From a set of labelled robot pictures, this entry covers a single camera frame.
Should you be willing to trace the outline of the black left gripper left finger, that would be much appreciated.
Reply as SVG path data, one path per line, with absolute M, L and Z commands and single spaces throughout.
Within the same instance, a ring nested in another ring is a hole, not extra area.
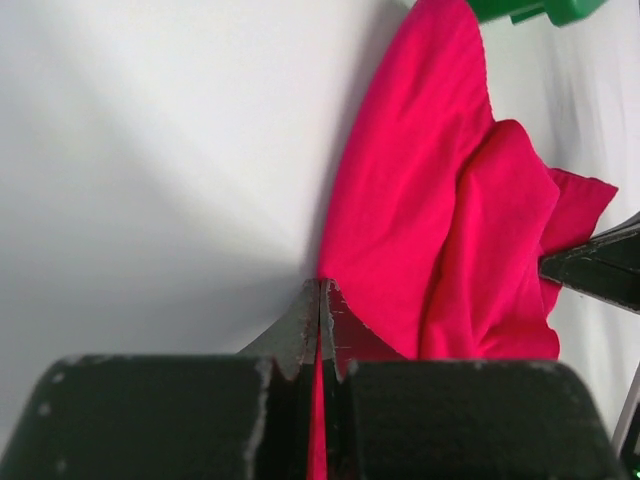
M 80 355 L 36 383 L 5 479 L 303 479 L 320 284 L 233 355 Z

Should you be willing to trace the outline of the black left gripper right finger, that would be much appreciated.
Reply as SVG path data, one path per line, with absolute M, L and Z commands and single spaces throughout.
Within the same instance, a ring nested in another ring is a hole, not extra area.
M 594 401 L 545 360 L 411 361 L 322 282 L 331 479 L 623 479 Z

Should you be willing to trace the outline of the magenta t shirt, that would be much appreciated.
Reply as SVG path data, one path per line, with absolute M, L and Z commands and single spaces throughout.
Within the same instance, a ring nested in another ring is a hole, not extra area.
M 547 166 L 494 118 L 479 22 L 420 1 L 367 90 L 331 195 L 317 273 L 411 361 L 558 362 L 547 254 L 587 240 L 613 185 Z M 314 443 L 326 453 L 323 371 Z

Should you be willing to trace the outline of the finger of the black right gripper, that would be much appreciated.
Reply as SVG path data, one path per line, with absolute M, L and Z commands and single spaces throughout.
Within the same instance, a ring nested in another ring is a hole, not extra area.
M 587 242 L 543 257 L 539 274 L 546 280 L 639 312 L 639 216 L 593 236 Z

